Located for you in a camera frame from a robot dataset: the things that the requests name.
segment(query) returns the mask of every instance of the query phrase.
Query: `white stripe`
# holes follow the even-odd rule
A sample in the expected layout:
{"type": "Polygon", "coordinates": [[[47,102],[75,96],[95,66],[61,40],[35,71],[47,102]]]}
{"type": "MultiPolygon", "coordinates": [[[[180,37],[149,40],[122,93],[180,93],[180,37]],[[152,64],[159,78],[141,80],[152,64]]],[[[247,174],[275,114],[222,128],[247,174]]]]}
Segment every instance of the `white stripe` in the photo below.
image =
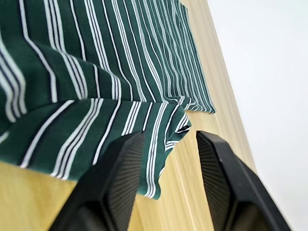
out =
{"type": "Polygon", "coordinates": [[[172,145],[166,146],[165,151],[167,151],[167,150],[169,150],[169,149],[171,149],[171,148],[174,148],[175,145],[176,145],[176,144],[174,143],[174,144],[172,144],[172,145]]]}
{"type": "Polygon", "coordinates": [[[77,97],[79,99],[84,99],[86,98],[85,78],[83,76],[82,69],[79,66],[77,59],[66,53],[64,46],[62,21],[58,3],[56,0],[44,0],[44,5],[51,47],[61,54],[66,65],[67,71],[73,82],[77,97]]]}
{"type": "Polygon", "coordinates": [[[0,144],[3,143],[9,137],[9,132],[6,131],[0,136],[0,144]]]}
{"type": "Polygon", "coordinates": [[[154,168],[155,168],[155,160],[156,160],[157,135],[158,135],[159,126],[160,126],[160,123],[161,123],[166,107],[167,107],[167,104],[162,103],[159,108],[158,116],[155,120],[154,129],[152,132],[151,143],[150,143],[150,148],[148,152],[148,161],[147,161],[147,169],[146,169],[148,190],[145,196],[148,196],[150,198],[152,197],[152,194],[155,194],[155,191],[156,191],[156,186],[155,186],[155,181],[154,181],[154,168]]]}
{"type": "Polygon", "coordinates": [[[119,67],[119,70],[120,70],[120,73],[121,73],[122,77],[125,79],[125,81],[127,82],[128,86],[129,86],[130,100],[132,101],[132,100],[133,100],[133,92],[132,92],[131,83],[129,82],[129,80],[126,78],[126,76],[124,75],[124,73],[123,73],[123,71],[122,71],[121,61],[120,61],[119,55],[118,55],[118,53],[117,53],[117,49],[116,49],[116,45],[115,45],[115,41],[114,41],[114,36],[113,36],[113,34],[112,34],[112,30],[111,30],[111,27],[110,27],[110,24],[109,24],[108,14],[107,14],[107,11],[106,11],[106,6],[105,6],[105,3],[104,3],[103,0],[102,0],[102,4],[103,4],[103,8],[104,8],[104,14],[105,14],[105,17],[106,17],[106,21],[107,21],[107,25],[108,25],[108,29],[109,29],[109,34],[110,34],[111,41],[112,41],[112,45],[113,45],[114,50],[115,50],[115,54],[116,54],[116,59],[117,59],[118,67],[119,67]]]}
{"type": "MultiPolygon", "coordinates": [[[[152,60],[151,60],[151,57],[149,55],[149,52],[147,50],[147,47],[146,47],[146,44],[145,44],[145,40],[144,40],[144,34],[143,34],[143,30],[142,30],[142,27],[141,27],[141,22],[140,22],[140,18],[139,18],[139,14],[138,14],[138,9],[137,9],[137,5],[136,5],[136,2],[135,0],[132,1],[132,5],[133,5],[133,9],[134,9],[134,12],[135,12],[135,16],[136,16],[136,20],[137,20],[137,25],[138,25],[138,29],[139,29],[139,36],[140,36],[140,39],[141,39],[141,44],[142,44],[142,48],[143,48],[143,52],[144,52],[144,57],[147,61],[147,64],[148,64],[148,67],[151,71],[151,74],[152,76],[154,77],[154,81],[157,85],[157,88],[159,90],[159,93],[160,93],[160,96],[161,96],[161,99],[162,99],[162,102],[164,103],[168,103],[163,94],[165,93],[165,90],[162,88],[162,84],[161,84],[161,81],[160,81],[160,78],[159,78],[159,75],[158,75],[158,72],[155,68],[155,65],[153,64],[152,60]]],[[[152,41],[151,41],[151,38],[150,38],[150,35],[149,35],[149,41],[150,41],[150,44],[151,44],[151,47],[152,47],[152,50],[153,50],[153,53],[155,54],[156,58],[157,58],[157,61],[159,62],[159,65],[162,69],[162,66],[160,64],[160,61],[159,61],[159,58],[153,48],[153,45],[152,45],[152,41]]]]}
{"type": "Polygon", "coordinates": [[[92,126],[93,122],[95,121],[95,119],[99,115],[101,107],[102,107],[102,104],[103,104],[103,99],[99,100],[98,106],[97,106],[97,109],[96,109],[96,112],[95,112],[95,115],[92,117],[91,121],[88,123],[85,131],[83,132],[80,140],[78,141],[78,143],[73,148],[73,150],[72,150],[72,152],[71,152],[71,154],[69,156],[69,159],[68,159],[68,162],[67,162],[67,165],[66,165],[66,169],[65,169],[65,172],[64,172],[64,176],[62,177],[62,179],[64,179],[64,180],[68,179],[69,173],[70,173],[71,168],[72,168],[73,161],[74,161],[76,153],[77,153],[77,150],[82,145],[82,143],[83,143],[83,141],[84,141],[84,139],[85,139],[85,137],[86,137],[90,127],[92,126]]]}
{"type": "Polygon", "coordinates": [[[95,77],[97,98],[100,98],[101,97],[101,91],[100,91],[100,84],[98,82],[98,70],[97,70],[96,65],[93,64],[93,67],[94,67],[94,77],[95,77]]]}
{"type": "MultiPolygon", "coordinates": [[[[102,3],[103,3],[103,6],[104,6],[104,12],[105,12],[105,16],[106,16],[106,19],[107,19],[107,24],[108,24],[109,32],[110,32],[110,35],[111,35],[112,43],[114,45],[115,54],[116,54],[116,57],[117,57],[117,60],[118,60],[118,65],[120,67],[121,66],[120,60],[119,60],[118,55],[117,55],[116,46],[114,44],[114,39],[113,39],[113,35],[112,35],[112,30],[111,30],[110,25],[109,25],[106,6],[105,6],[104,1],[102,1],[102,3]]],[[[132,77],[134,78],[134,80],[136,82],[136,87],[137,87],[137,91],[138,91],[140,100],[141,100],[141,102],[145,102],[146,98],[145,98],[144,93],[142,91],[140,79],[139,79],[139,76],[138,76],[134,61],[133,61],[133,57],[131,56],[130,47],[128,45],[129,42],[127,40],[124,25],[123,25],[123,22],[122,22],[122,18],[121,18],[120,11],[119,11],[118,4],[117,4],[116,0],[112,0],[112,6],[113,6],[113,9],[114,9],[114,12],[115,12],[115,18],[116,18],[117,26],[118,26],[118,29],[119,29],[119,32],[120,32],[121,41],[122,41],[123,49],[124,49],[124,52],[125,52],[126,60],[128,62],[129,70],[131,72],[132,77]]]]}
{"type": "Polygon", "coordinates": [[[70,0],[70,5],[71,5],[71,11],[72,11],[74,22],[75,22],[76,31],[78,33],[78,37],[79,37],[79,41],[80,41],[82,59],[83,59],[83,61],[86,61],[85,47],[84,47],[83,39],[82,39],[80,30],[79,30],[78,21],[77,21],[77,17],[76,17],[76,14],[75,14],[75,9],[74,9],[73,0],[70,0]]]}
{"type": "Polygon", "coordinates": [[[35,150],[35,147],[38,143],[38,141],[40,140],[41,136],[43,135],[44,131],[46,130],[46,128],[53,122],[53,120],[58,117],[58,115],[63,112],[69,105],[71,105],[74,102],[74,100],[68,100],[65,103],[62,104],[61,107],[59,107],[59,109],[53,113],[45,122],[44,124],[40,127],[40,129],[38,130],[37,134],[35,135],[34,139],[32,140],[25,156],[24,159],[20,165],[20,167],[25,168],[28,166],[29,164],[29,160],[33,154],[33,151],[35,150]]]}
{"type": "Polygon", "coordinates": [[[133,112],[134,112],[136,103],[137,103],[137,102],[134,101],[133,104],[132,104],[132,106],[131,106],[131,108],[130,108],[130,111],[129,111],[129,114],[128,114],[128,116],[127,116],[127,120],[126,120],[126,123],[125,123],[125,125],[124,125],[124,129],[123,129],[123,131],[122,131],[121,136],[124,136],[124,135],[127,134],[128,125],[130,124],[131,116],[132,116],[132,114],[133,114],[133,112]]]}
{"type": "Polygon", "coordinates": [[[12,112],[11,104],[13,100],[13,91],[11,86],[6,81],[3,72],[0,69],[0,85],[2,86],[3,90],[5,91],[6,95],[6,102],[5,102],[5,114],[9,121],[14,123],[16,121],[15,116],[12,112]]]}
{"type": "Polygon", "coordinates": [[[162,170],[160,170],[159,172],[159,177],[162,175],[163,171],[165,170],[165,167],[162,168],[162,170]]]}
{"type": "MultiPolygon", "coordinates": [[[[151,19],[151,15],[150,15],[150,9],[149,9],[148,4],[147,4],[146,1],[144,2],[144,6],[145,6],[145,11],[146,11],[146,13],[147,13],[147,16],[148,16],[148,18],[149,18],[149,22],[152,23],[152,19],[151,19]]],[[[150,2],[150,6],[151,6],[151,9],[152,9],[152,12],[153,12],[153,13],[159,12],[159,11],[158,11],[158,8],[157,8],[156,1],[154,1],[155,11],[153,11],[152,3],[151,3],[151,2],[150,2]]],[[[179,86],[179,75],[178,75],[178,72],[176,71],[176,69],[175,69],[175,67],[174,67],[174,65],[173,65],[173,59],[172,59],[172,53],[174,53],[174,52],[172,52],[172,49],[170,49],[170,47],[169,47],[169,45],[168,45],[167,38],[166,38],[166,31],[165,31],[165,29],[164,29],[165,25],[163,25],[163,23],[162,23],[162,21],[161,21],[160,14],[159,14],[159,13],[156,13],[156,15],[157,15],[157,18],[158,18],[158,22],[159,22],[159,24],[160,24],[160,29],[161,29],[162,34],[163,34],[163,41],[164,41],[163,44],[164,44],[164,46],[165,46],[165,47],[167,48],[167,50],[168,50],[168,56],[169,56],[169,60],[170,60],[170,62],[168,63],[168,65],[171,65],[171,69],[173,70],[173,73],[175,74],[175,76],[172,74],[172,76],[173,76],[173,84],[176,83],[176,85],[177,85],[177,90],[178,90],[178,95],[181,95],[180,86],[179,86]]]]}
{"type": "Polygon", "coordinates": [[[113,123],[113,121],[115,119],[115,116],[116,116],[116,113],[117,113],[117,111],[118,111],[118,109],[120,107],[120,104],[121,104],[121,101],[119,100],[117,102],[116,108],[115,108],[115,110],[114,110],[114,112],[113,112],[113,114],[112,114],[112,116],[110,118],[110,121],[109,121],[109,124],[107,126],[106,132],[104,133],[104,135],[103,135],[103,137],[102,137],[102,139],[101,139],[101,141],[100,141],[100,143],[99,143],[99,145],[98,145],[98,147],[96,149],[94,160],[93,160],[93,163],[92,163],[93,165],[95,165],[97,160],[98,160],[98,157],[99,157],[99,155],[101,153],[101,148],[102,148],[102,146],[103,146],[103,144],[104,144],[104,142],[105,142],[105,140],[106,140],[106,138],[107,138],[107,136],[108,136],[108,134],[110,132],[110,128],[111,128],[112,123],[113,123]]]}
{"type": "MultiPolygon", "coordinates": [[[[145,22],[145,19],[144,19],[144,17],[143,17],[142,11],[141,11],[141,16],[142,16],[143,23],[146,25],[146,22],[145,22]]],[[[152,23],[152,19],[151,19],[151,17],[150,17],[149,15],[148,15],[148,22],[150,23],[150,28],[151,28],[151,31],[152,31],[152,35],[153,35],[154,40],[155,40],[155,42],[156,42],[156,44],[157,44],[158,51],[159,51],[159,53],[160,53],[161,59],[159,59],[158,56],[157,56],[157,53],[156,53],[156,51],[155,51],[155,49],[154,49],[154,47],[153,47],[153,44],[152,44],[152,40],[151,40],[151,36],[150,36],[149,30],[148,30],[147,27],[146,27],[145,29],[146,29],[147,34],[148,34],[148,36],[149,36],[149,40],[150,40],[150,44],[151,44],[152,51],[154,52],[154,54],[155,54],[155,56],[156,56],[156,58],[157,58],[157,60],[158,60],[158,62],[159,62],[159,65],[160,65],[160,67],[161,67],[161,70],[162,70],[162,72],[164,73],[163,68],[162,68],[162,66],[161,66],[159,60],[161,60],[161,61],[163,62],[163,67],[164,67],[164,70],[165,70],[165,74],[166,74],[166,76],[167,76],[167,84],[168,84],[167,89],[161,89],[160,91],[163,92],[163,93],[165,94],[165,91],[167,90],[168,96],[165,95],[165,97],[166,97],[167,99],[169,99],[169,100],[174,100],[174,101],[178,102],[177,99],[174,99],[174,98],[172,97],[172,94],[171,94],[171,91],[170,91],[170,90],[171,90],[171,85],[170,85],[170,84],[171,84],[171,78],[170,78],[170,75],[169,75],[169,71],[171,72],[171,69],[170,69],[170,67],[169,67],[169,63],[168,63],[168,62],[165,63],[166,54],[165,54],[165,55],[162,54],[162,51],[161,51],[161,49],[160,49],[161,46],[159,45],[158,40],[157,40],[156,31],[155,31],[155,29],[154,29],[154,26],[153,26],[153,23],[152,23]]]]}
{"type": "Polygon", "coordinates": [[[143,124],[143,128],[142,128],[143,131],[145,131],[145,128],[146,128],[146,125],[147,125],[147,122],[148,122],[148,118],[150,116],[150,111],[151,111],[152,105],[153,105],[153,102],[150,102],[148,113],[146,114],[146,118],[145,118],[145,121],[144,121],[144,124],[143,124]]]}
{"type": "Polygon", "coordinates": [[[79,141],[79,139],[82,136],[82,134],[83,134],[85,128],[87,127],[89,121],[91,121],[92,117],[94,116],[94,114],[96,112],[97,102],[98,102],[98,99],[91,99],[91,105],[93,105],[92,110],[89,111],[90,114],[87,117],[87,119],[85,120],[85,123],[83,123],[80,126],[80,130],[79,130],[78,134],[74,137],[73,141],[66,148],[65,155],[64,155],[64,158],[62,160],[61,168],[60,168],[60,171],[59,171],[59,173],[57,175],[57,178],[61,178],[63,176],[64,170],[65,170],[65,167],[66,167],[66,164],[67,164],[67,160],[68,160],[69,156],[72,153],[72,149],[74,148],[76,143],[79,141]]]}
{"type": "Polygon", "coordinates": [[[154,145],[154,140],[156,139],[156,126],[157,126],[157,123],[159,121],[159,116],[162,112],[162,108],[163,108],[163,104],[160,105],[160,108],[159,108],[159,111],[158,111],[158,115],[156,117],[156,120],[155,120],[155,123],[154,123],[154,127],[153,127],[153,131],[152,131],[152,135],[151,135],[151,141],[150,141],[150,147],[149,147],[149,152],[148,152],[148,161],[147,161],[147,164],[146,164],[146,181],[147,181],[147,186],[148,186],[148,189],[147,189],[147,192],[145,194],[145,196],[148,196],[152,187],[155,187],[155,185],[153,185],[152,183],[152,179],[151,179],[151,174],[150,174],[150,170],[151,170],[151,167],[152,167],[152,164],[151,164],[151,161],[152,161],[152,149],[153,149],[153,145],[154,145]]]}
{"type": "Polygon", "coordinates": [[[186,128],[185,130],[181,130],[181,131],[176,131],[175,133],[180,134],[183,133],[185,131],[189,131],[191,129],[191,127],[186,128]]]}
{"type": "Polygon", "coordinates": [[[64,63],[65,63],[65,66],[67,68],[67,71],[68,71],[68,73],[69,73],[69,75],[72,79],[73,86],[74,86],[75,92],[77,94],[77,97],[81,100],[82,96],[81,96],[81,93],[80,93],[79,88],[78,88],[78,83],[75,80],[75,76],[74,76],[75,74],[73,73],[72,67],[71,67],[70,63],[68,62],[67,57],[64,55],[63,52],[61,52],[60,48],[55,46],[55,41],[54,41],[53,36],[55,34],[58,34],[58,33],[54,32],[54,26],[52,24],[54,24],[55,20],[51,18],[51,12],[50,12],[50,9],[49,9],[48,0],[44,0],[44,6],[45,6],[45,14],[46,14],[48,35],[49,35],[49,41],[50,41],[51,48],[53,48],[54,50],[58,51],[61,54],[61,56],[64,60],[64,63]]]}
{"type": "Polygon", "coordinates": [[[25,14],[24,1],[19,0],[19,5],[20,5],[20,15],[21,15],[21,21],[22,21],[22,25],[23,25],[24,38],[27,41],[27,43],[32,47],[32,49],[38,54],[40,60],[42,61],[43,65],[45,66],[46,70],[49,72],[50,86],[51,86],[51,101],[53,103],[56,103],[58,101],[56,76],[55,76],[53,70],[51,69],[51,67],[49,66],[48,62],[46,61],[44,55],[40,51],[40,49],[29,38],[27,24],[26,24],[26,14],[25,14]]]}
{"type": "Polygon", "coordinates": [[[157,129],[156,129],[156,139],[155,139],[155,145],[154,145],[154,151],[153,151],[153,159],[152,159],[152,167],[151,167],[151,170],[152,170],[151,179],[152,179],[152,184],[153,184],[154,187],[152,188],[152,193],[149,194],[150,198],[152,198],[155,195],[155,192],[156,192],[156,185],[155,185],[154,174],[155,174],[155,163],[156,163],[156,154],[157,154],[157,138],[158,138],[158,131],[159,131],[160,123],[161,123],[161,120],[162,120],[162,117],[163,117],[163,114],[165,112],[166,107],[167,107],[167,105],[165,104],[165,107],[164,107],[164,109],[162,111],[162,114],[160,116],[160,122],[157,125],[157,129]]]}
{"type": "Polygon", "coordinates": [[[183,123],[185,123],[186,119],[188,119],[188,117],[186,114],[184,114],[175,131],[178,131],[181,127],[183,127],[183,123]]]}
{"type": "Polygon", "coordinates": [[[85,0],[85,6],[86,6],[86,11],[87,11],[87,16],[88,16],[88,21],[89,21],[89,25],[90,25],[90,29],[91,29],[91,33],[92,33],[92,38],[93,38],[93,42],[95,45],[95,49],[100,61],[100,66],[102,69],[104,69],[106,72],[108,72],[111,76],[111,83],[112,83],[112,99],[113,100],[119,100],[120,99],[120,95],[121,95],[121,83],[118,79],[117,76],[115,76],[109,67],[108,64],[108,60],[107,60],[107,56],[104,50],[104,44],[103,44],[103,40],[102,40],[102,35],[100,32],[100,28],[97,22],[97,18],[96,18],[96,13],[95,13],[95,9],[93,6],[93,2],[92,0],[85,0]]]}
{"type": "MultiPolygon", "coordinates": [[[[170,13],[168,13],[168,12],[166,12],[166,8],[165,8],[165,4],[163,3],[162,4],[163,5],[163,8],[164,8],[164,13],[165,13],[165,17],[162,17],[163,18],[163,20],[164,20],[164,22],[165,22],[165,19],[166,19],[166,22],[167,22],[167,27],[168,27],[168,29],[169,29],[169,32],[170,32],[170,34],[172,34],[172,31],[174,32],[174,29],[172,28],[172,26],[170,25],[170,23],[171,23],[171,15],[170,15],[170,13]]],[[[172,16],[173,16],[173,23],[172,23],[172,25],[173,25],[173,27],[176,29],[176,31],[177,31],[177,35],[178,35],[178,39],[179,39],[179,41],[180,41],[180,47],[181,47],[181,49],[177,49],[179,46],[177,45],[177,42],[175,41],[175,38],[174,38],[174,36],[170,36],[171,38],[172,38],[172,40],[173,40],[173,47],[174,47],[174,51],[175,51],[175,53],[176,53],[176,56],[177,56],[177,58],[178,58],[178,61],[179,61],[179,64],[180,64],[180,69],[181,69],[181,73],[182,73],[182,78],[181,78],[181,81],[182,81],[182,79],[184,80],[184,87],[185,87],[185,92],[186,92],[186,95],[187,96],[190,96],[190,94],[189,94],[189,92],[188,92],[188,88],[187,88],[187,79],[186,79],[186,77],[187,77],[187,74],[185,74],[185,72],[184,72],[184,69],[183,69],[183,66],[182,66],[182,63],[184,63],[185,65],[186,65],[186,69],[188,70],[188,66],[187,66],[187,62],[186,62],[186,59],[185,59],[185,55],[184,56],[179,56],[179,53],[178,53],[178,51],[180,52],[180,54],[182,54],[182,52],[184,52],[183,51],[183,45],[182,45],[182,42],[181,42],[181,37],[179,36],[179,31],[178,31],[178,28],[177,28],[177,24],[175,23],[175,18],[174,18],[174,16],[175,16],[175,11],[174,11],[174,8],[173,7],[171,7],[172,8],[172,16]]]]}
{"type": "Polygon", "coordinates": [[[129,131],[128,131],[128,134],[131,134],[133,132],[133,129],[134,129],[134,126],[135,126],[135,123],[136,123],[136,119],[137,119],[137,116],[138,116],[138,112],[140,110],[140,107],[141,107],[141,102],[138,102],[137,103],[137,108],[135,110],[135,115],[133,117],[133,121],[131,122],[130,124],[130,128],[129,128],[129,131]]]}
{"type": "MultiPolygon", "coordinates": [[[[182,19],[182,21],[184,22],[184,17],[181,14],[181,10],[180,10],[180,17],[182,19]]],[[[187,26],[183,26],[184,31],[181,30],[182,33],[184,33],[184,36],[182,36],[182,39],[184,38],[185,40],[185,44],[186,44],[186,51],[193,51],[193,48],[191,46],[192,43],[194,43],[193,41],[190,40],[189,35],[188,35],[188,28],[187,26]]],[[[200,81],[202,82],[202,80],[200,79],[200,75],[202,76],[202,78],[204,78],[203,73],[199,73],[197,71],[197,67],[196,67],[196,62],[195,59],[191,59],[191,55],[187,55],[188,56],[188,60],[189,60],[189,67],[191,68],[192,74],[194,76],[194,78],[191,79],[191,85],[194,88],[193,90],[193,94],[195,95],[195,100],[198,102],[199,105],[202,105],[202,107],[206,107],[207,103],[204,101],[204,97],[202,97],[201,93],[200,93],[200,81]]]]}
{"type": "Polygon", "coordinates": [[[80,122],[80,124],[77,126],[77,128],[75,128],[75,130],[71,133],[71,135],[68,137],[68,139],[64,142],[64,144],[62,145],[62,147],[59,150],[53,171],[51,173],[51,176],[55,177],[56,175],[58,175],[59,169],[60,169],[60,164],[61,164],[61,160],[62,157],[64,156],[64,154],[66,153],[67,148],[69,147],[70,143],[73,142],[73,140],[76,138],[76,136],[80,133],[80,130],[82,129],[82,127],[84,126],[84,124],[86,123],[86,121],[88,120],[92,110],[93,110],[93,102],[94,100],[91,99],[91,106],[89,111],[87,112],[87,114],[85,115],[85,117],[82,119],[82,121],[80,122]]]}
{"type": "Polygon", "coordinates": [[[13,95],[13,108],[16,110],[15,113],[17,117],[20,117],[21,114],[26,114],[26,105],[25,105],[25,90],[26,90],[26,82],[23,73],[10,56],[9,52],[6,50],[4,43],[2,41],[1,33],[0,33],[0,52],[3,55],[4,60],[7,65],[4,63],[4,60],[1,58],[0,65],[3,68],[3,71],[6,73],[8,80],[13,85],[14,95],[13,95]]]}
{"type": "Polygon", "coordinates": [[[149,84],[148,84],[148,81],[146,80],[146,77],[145,77],[145,74],[144,74],[144,71],[143,71],[143,66],[142,66],[142,62],[141,62],[141,58],[140,58],[140,53],[139,53],[139,48],[137,46],[137,42],[136,42],[136,38],[135,38],[135,35],[134,35],[134,31],[131,27],[131,23],[130,23],[130,19],[129,19],[129,14],[128,14],[128,11],[127,11],[127,8],[126,8],[126,4],[125,4],[125,1],[123,2],[124,3],[124,7],[125,7],[125,12],[126,12],[126,16],[128,18],[128,24],[129,24],[129,28],[130,28],[130,31],[131,31],[131,35],[133,36],[133,39],[134,39],[134,44],[135,44],[135,48],[136,48],[136,51],[137,51],[137,55],[138,55],[138,59],[139,59],[139,64],[140,64],[140,67],[141,67],[141,71],[142,71],[142,76],[143,76],[143,80],[147,86],[147,89],[152,97],[152,100],[153,102],[155,103],[156,102],[156,99],[152,93],[152,90],[151,88],[149,87],[149,84]]]}
{"type": "Polygon", "coordinates": [[[169,126],[170,126],[171,120],[172,120],[172,118],[173,118],[173,115],[174,115],[174,113],[177,111],[178,107],[179,107],[179,105],[176,105],[176,106],[175,106],[173,112],[172,112],[171,115],[170,115],[169,121],[168,121],[168,123],[167,123],[166,130],[165,130],[165,138],[164,138],[164,145],[165,145],[165,146],[166,146],[167,131],[168,131],[168,129],[169,129],[169,126]]]}
{"type": "Polygon", "coordinates": [[[74,69],[74,72],[75,72],[75,77],[76,77],[76,79],[79,83],[79,86],[80,86],[80,89],[81,89],[81,92],[82,92],[82,97],[83,97],[83,99],[85,99],[88,96],[86,80],[85,80],[82,68],[81,68],[77,58],[72,56],[72,55],[67,54],[67,52],[65,50],[60,9],[59,9],[59,5],[58,5],[58,1],[57,0],[53,0],[53,1],[54,1],[54,7],[55,7],[57,23],[58,23],[58,31],[59,31],[59,40],[60,40],[60,45],[61,45],[61,51],[64,52],[65,55],[70,60],[70,63],[71,63],[71,65],[74,69]]]}
{"type": "Polygon", "coordinates": [[[18,83],[16,82],[15,77],[13,76],[12,72],[6,65],[5,61],[2,59],[1,55],[0,55],[0,66],[2,67],[3,81],[5,81],[3,85],[6,86],[7,84],[8,89],[12,91],[12,100],[10,100],[10,105],[12,106],[16,117],[20,117],[21,113],[18,108],[18,95],[19,95],[18,83]]]}
{"type": "Polygon", "coordinates": [[[84,0],[86,12],[87,12],[87,17],[88,17],[88,21],[89,21],[89,26],[90,26],[91,34],[92,34],[92,37],[93,37],[93,43],[94,43],[94,46],[95,46],[95,50],[96,50],[96,53],[97,53],[98,60],[100,62],[100,66],[103,67],[103,59],[102,59],[102,55],[100,53],[98,44],[96,42],[96,31],[95,31],[93,24],[92,24],[92,20],[91,20],[92,19],[92,12],[89,9],[88,2],[89,2],[88,0],[84,0]]]}

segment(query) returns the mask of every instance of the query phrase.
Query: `wood grain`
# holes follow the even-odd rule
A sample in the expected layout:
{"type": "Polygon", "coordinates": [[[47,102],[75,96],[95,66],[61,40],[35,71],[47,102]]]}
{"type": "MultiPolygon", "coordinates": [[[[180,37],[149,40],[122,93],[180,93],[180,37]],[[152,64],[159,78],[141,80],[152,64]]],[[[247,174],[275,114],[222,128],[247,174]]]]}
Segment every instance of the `wood grain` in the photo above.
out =
{"type": "MultiPolygon", "coordinates": [[[[137,195],[130,231],[213,230],[203,188],[196,130],[220,135],[253,170],[255,165],[236,106],[206,0],[182,0],[217,113],[188,112],[192,130],[167,159],[157,201],[137,195]]],[[[0,163],[0,230],[46,230],[75,182],[0,163]]]]}

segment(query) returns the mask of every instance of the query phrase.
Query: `green striped fabric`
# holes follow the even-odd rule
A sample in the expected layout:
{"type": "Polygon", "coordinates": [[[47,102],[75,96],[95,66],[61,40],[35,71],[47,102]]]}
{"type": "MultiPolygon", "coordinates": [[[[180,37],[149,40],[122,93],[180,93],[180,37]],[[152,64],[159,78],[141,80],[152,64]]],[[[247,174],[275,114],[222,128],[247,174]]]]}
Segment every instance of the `green striped fabric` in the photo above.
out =
{"type": "Polygon", "coordinates": [[[79,179],[108,144],[145,131],[139,193],[214,113],[179,0],[0,1],[0,159],[79,179]]]}

